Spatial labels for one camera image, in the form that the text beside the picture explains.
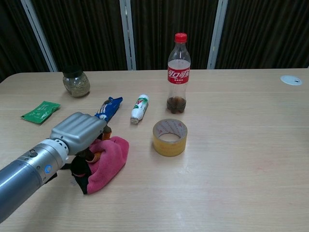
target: glass jar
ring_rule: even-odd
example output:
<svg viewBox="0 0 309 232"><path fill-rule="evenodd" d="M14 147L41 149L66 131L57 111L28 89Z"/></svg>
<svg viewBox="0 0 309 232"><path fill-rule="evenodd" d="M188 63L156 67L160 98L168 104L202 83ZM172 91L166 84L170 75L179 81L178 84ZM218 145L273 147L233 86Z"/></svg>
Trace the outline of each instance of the glass jar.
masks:
<svg viewBox="0 0 309 232"><path fill-rule="evenodd" d="M81 66L67 66L62 73L63 84L71 96L82 97L89 93L90 83Z"/></svg>

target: bottle cap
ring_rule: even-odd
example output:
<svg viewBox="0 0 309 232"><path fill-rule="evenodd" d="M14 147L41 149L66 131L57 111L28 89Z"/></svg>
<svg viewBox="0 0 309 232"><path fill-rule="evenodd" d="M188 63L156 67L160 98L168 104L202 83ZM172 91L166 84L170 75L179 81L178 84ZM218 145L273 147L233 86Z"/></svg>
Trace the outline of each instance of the bottle cap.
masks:
<svg viewBox="0 0 309 232"><path fill-rule="evenodd" d="M79 65L70 65L64 67L62 73L66 78L75 78L81 76L83 71Z"/></svg>
<svg viewBox="0 0 309 232"><path fill-rule="evenodd" d="M176 43L185 43L185 42L187 42L187 34L186 33L176 33L175 34L175 42Z"/></svg>

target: pink towel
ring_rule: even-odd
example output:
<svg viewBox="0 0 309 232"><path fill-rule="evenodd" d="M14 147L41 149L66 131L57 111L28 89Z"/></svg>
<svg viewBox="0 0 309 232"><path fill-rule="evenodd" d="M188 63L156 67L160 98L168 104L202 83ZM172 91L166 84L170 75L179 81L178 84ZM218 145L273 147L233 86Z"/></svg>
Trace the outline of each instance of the pink towel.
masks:
<svg viewBox="0 0 309 232"><path fill-rule="evenodd" d="M125 165L129 143L114 136L109 140L95 140L89 150L92 153L101 152L97 162L88 164L91 176L88 178L87 193L91 194L103 188Z"/></svg>

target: yellow tape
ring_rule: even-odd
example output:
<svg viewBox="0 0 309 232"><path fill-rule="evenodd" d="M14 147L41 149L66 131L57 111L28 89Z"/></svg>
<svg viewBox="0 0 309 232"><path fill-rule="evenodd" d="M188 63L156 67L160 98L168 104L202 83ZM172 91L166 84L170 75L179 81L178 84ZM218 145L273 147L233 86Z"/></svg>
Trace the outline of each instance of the yellow tape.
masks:
<svg viewBox="0 0 309 232"><path fill-rule="evenodd" d="M160 139L162 134L167 133L176 134L179 139L172 142ZM153 128L154 149L162 156L177 156L185 149L187 134L188 129L183 122L176 119L161 120Z"/></svg>

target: blue snack bag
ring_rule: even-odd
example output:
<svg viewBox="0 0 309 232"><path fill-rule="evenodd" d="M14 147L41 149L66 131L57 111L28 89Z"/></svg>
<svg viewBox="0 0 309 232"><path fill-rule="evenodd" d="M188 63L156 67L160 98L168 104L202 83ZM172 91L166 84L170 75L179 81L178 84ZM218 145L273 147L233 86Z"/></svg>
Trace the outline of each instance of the blue snack bag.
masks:
<svg viewBox="0 0 309 232"><path fill-rule="evenodd" d="M118 110L122 100L122 97L116 99L109 97L108 100L106 100L101 108L97 111L95 116L108 122Z"/></svg>

